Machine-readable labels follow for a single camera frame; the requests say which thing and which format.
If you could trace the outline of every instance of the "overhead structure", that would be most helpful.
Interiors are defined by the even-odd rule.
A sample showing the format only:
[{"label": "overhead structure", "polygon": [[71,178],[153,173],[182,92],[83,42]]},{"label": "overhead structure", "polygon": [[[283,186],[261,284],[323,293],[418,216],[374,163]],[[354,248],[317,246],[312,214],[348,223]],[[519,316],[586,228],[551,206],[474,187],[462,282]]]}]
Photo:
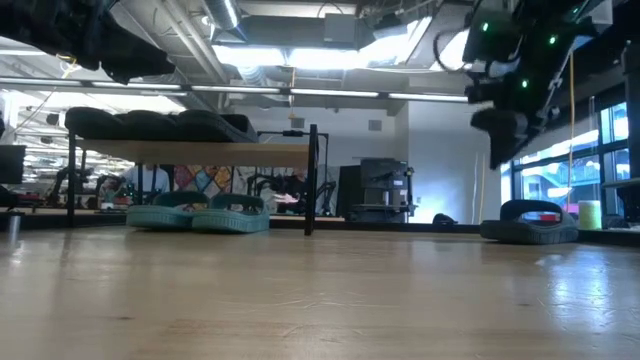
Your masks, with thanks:
[{"label": "overhead structure", "polygon": [[130,93],[138,95],[186,96],[189,92],[201,93],[230,93],[230,94],[258,94],[258,95],[296,95],[296,96],[326,96],[342,98],[363,98],[377,100],[411,100],[466,103],[465,96],[447,94],[418,94],[395,93],[382,91],[354,91],[354,90],[325,90],[302,89],[290,87],[251,87],[235,85],[178,85],[178,84],[147,84],[130,83],[123,85],[106,81],[83,81],[67,79],[39,79],[0,77],[0,85],[5,89],[14,90],[42,90],[56,89],[64,92],[83,93]]}]

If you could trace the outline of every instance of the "ceiling light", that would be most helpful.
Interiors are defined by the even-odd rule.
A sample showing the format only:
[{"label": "ceiling light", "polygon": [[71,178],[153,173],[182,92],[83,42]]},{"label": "ceiling light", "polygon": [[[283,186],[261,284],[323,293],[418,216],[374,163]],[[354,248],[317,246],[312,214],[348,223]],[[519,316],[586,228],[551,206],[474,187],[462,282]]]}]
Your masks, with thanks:
[{"label": "ceiling light", "polygon": [[409,57],[414,52],[420,40],[424,36],[424,33],[427,32],[429,25],[431,24],[432,18],[426,17],[422,20],[416,20],[411,24],[407,25],[407,30],[409,31],[409,40],[403,49],[398,53],[396,57],[396,65],[406,63],[409,61]]},{"label": "ceiling light", "polygon": [[358,52],[334,49],[295,49],[289,65],[309,70],[343,70],[358,67]]},{"label": "ceiling light", "polygon": [[280,89],[266,87],[195,85],[192,86],[191,89],[193,89],[194,91],[226,92],[231,94],[280,94]]},{"label": "ceiling light", "polygon": [[0,55],[41,56],[47,55],[47,53],[38,49],[0,49]]},{"label": "ceiling light", "polygon": [[[467,44],[467,38],[469,37],[469,30],[465,30],[456,34],[453,39],[447,44],[447,46],[440,53],[440,60],[451,69],[459,69],[464,65],[462,61],[462,53],[464,47]],[[435,62],[429,68],[432,71],[443,71],[440,65]]]},{"label": "ceiling light", "polygon": [[438,94],[409,94],[391,93],[389,99],[395,100],[419,100],[419,101],[444,101],[444,102],[468,102],[466,96],[438,95]]},{"label": "ceiling light", "polygon": [[106,88],[126,88],[126,89],[140,89],[140,90],[180,90],[182,87],[180,85],[171,85],[171,84],[143,84],[143,83],[129,83],[128,85],[123,85],[115,82],[108,81],[94,81],[94,86],[101,86]]},{"label": "ceiling light", "polygon": [[223,64],[239,67],[283,66],[282,51],[267,47],[230,47],[214,45],[213,51]]},{"label": "ceiling light", "polygon": [[343,97],[378,97],[373,91],[346,91],[346,90],[320,90],[320,89],[291,89],[292,95],[318,95],[318,96],[343,96]]},{"label": "ceiling light", "polygon": [[33,79],[33,78],[16,78],[16,77],[0,77],[0,83],[12,85],[29,85],[29,86],[82,86],[80,81],[62,80],[62,79]]}]

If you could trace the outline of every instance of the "cable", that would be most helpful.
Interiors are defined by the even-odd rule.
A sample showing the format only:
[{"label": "cable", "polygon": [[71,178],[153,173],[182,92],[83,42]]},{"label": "cable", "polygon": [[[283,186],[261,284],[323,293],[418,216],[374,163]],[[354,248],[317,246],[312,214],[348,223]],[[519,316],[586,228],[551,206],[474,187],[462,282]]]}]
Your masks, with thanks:
[{"label": "cable", "polygon": [[480,8],[480,4],[482,4],[483,0],[477,0],[475,2],[475,4],[473,4],[473,9],[471,10],[471,17],[469,18],[469,21],[471,21],[471,19],[473,19],[474,16],[476,16],[476,13],[478,12],[478,9]]},{"label": "cable", "polygon": [[276,137],[276,136],[282,136],[282,135],[279,135],[279,134],[271,135],[271,136],[269,136],[269,137],[267,138],[267,140],[265,140],[265,141],[263,142],[263,144],[268,144],[268,143],[269,143],[269,141],[271,141],[271,140],[272,140],[274,137]]},{"label": "cable", "polygon": [[471,224],[476,221],[476,198],[478,197],[478,153],[476,153],[476,162],[473,166],[473,200],[471,201]]},{"label": "cable", "polygon": [[[78,59],[76,59],[73,56],[66,56],[66,55],[60,55],[57,54],[56,57],[60,60],[63,61],[71,61],[71,64],[69,65],[69,67],[67,68],[67,70],[64,72],[64,74],[62,74],[62,79],[66,79],[69,77],[69,75],[71,75],[71,73],[78,71],[81,67],[76,68],[76,64],[78,62]],[[49,101],[49,99],[51,99],[51,96],[53,96],[53,94],[55,94],[57,87],[54,87],[53,90],[49,93],[49,95],[47,95],[46,98],[44,98],[44,100],[42,100],[42,103],[40,103],[40,105],[33,111],[33,113],[31,113],[31,115],[29,115],[29,117],[27,117],[23,122],[21,122],[20,124],[18,124],[18,126],[16,126],[15,129],[13,129],[10,134],[13,135],[16,132],[18,132],[18,130],[22,129],[23,127],[27,126],[29,124],[29,122],[31,122],[31,120],[33,120],[36,116],[38,116],[38,114],[40,113],[40,111],[42,111],[42,109],[44,108],[44,106],[46,105],[47,101]]]},{"label": "cable", "polygon": [[576,127],[576,94],[575,94],[575,78],[573,71],[573,51],[569,54],[569,109],[571,110],[571,140],[569,140],[569,179],[567,180],[567,212],[569,212],[569,204],[571,203],[571,176],[573,168],[573,138],[575,136]]},{"label": "cable", "polygon": [[487,168],[484,154],[482,154],[482,186],[480,187],[480,209],[478,210],[478,224],[482,222],[482,208],[484,207],[484,178]]},{"label": "cable", "polygon": [[451,29],[451,30],[442,30],[439,33],[436,34],[435,38],[433,39],[433,55],[436,58],[436,62],[438,63],[438,65],[440,65],[440,67],[442,68],[442,70],[448,72],[448,73],[466,73],[466,71],[464,70],[464,65],[462,65],[459,69],[452,69],[450,67],[448,67],[447,65],[445,65],[442,60],[440,60],[440,49],[438,48],[438,41],[440,41],[440,37],[444,34],[457,34],[461,31],[464,31],[464,28],[459,28],[459,29]]},{"label": "cable", "polygon": [[320,6],[320,9],[318,9],[318,13],[316,14],[316,17],[320,17],[320,12],[322,11],[322,9],[324,9],[325,6],[327,6],[327,4],[331,4],[331,5],[335,6],[335,8],[338,9],[338,11],[340,11],[340,14],[344,14],[344,11],[342,11],[340,6],[336,5],[336,3],[334,3],[333,1],[325,1]]}]

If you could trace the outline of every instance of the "table surface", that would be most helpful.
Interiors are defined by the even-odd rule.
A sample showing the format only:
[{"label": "table surface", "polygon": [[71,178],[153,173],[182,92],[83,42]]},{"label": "table surface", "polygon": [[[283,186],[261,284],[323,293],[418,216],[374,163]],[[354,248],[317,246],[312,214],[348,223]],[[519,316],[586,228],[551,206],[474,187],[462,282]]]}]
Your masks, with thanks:
[{"label": "table surface", "polygon": [[640,252],[472,235],[23,232],[7,359],[637,359]]},{"label": "table surface", "polygon": [[140,163],[302,167],[309,146],[298,144],[78,140],[78,147]]}]

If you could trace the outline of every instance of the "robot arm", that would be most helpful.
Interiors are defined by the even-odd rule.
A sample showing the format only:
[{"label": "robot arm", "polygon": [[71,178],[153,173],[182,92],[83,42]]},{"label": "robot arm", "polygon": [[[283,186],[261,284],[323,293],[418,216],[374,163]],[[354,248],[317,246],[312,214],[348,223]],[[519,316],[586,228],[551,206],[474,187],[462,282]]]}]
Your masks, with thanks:
[{"label": "robot arm", "polygon": [[521,0],[513,14],[482,10],[481,1],[467,16],[463,61],[484,62],[484,72],[448,70],[473,80],[465,91],[469,103],[493,103],[471,125],[489,134],[496,169],[550,125],[559,127],[553,93],[576,38],[597,35],[588,13],[603,0]]},{"label": "robot arm", "polygon": [[122,28],[109,12],[119,0],[0,0],[0,36],[75,59],[85,69],[101,66],[126,84],[169,74],[167,53]]}]

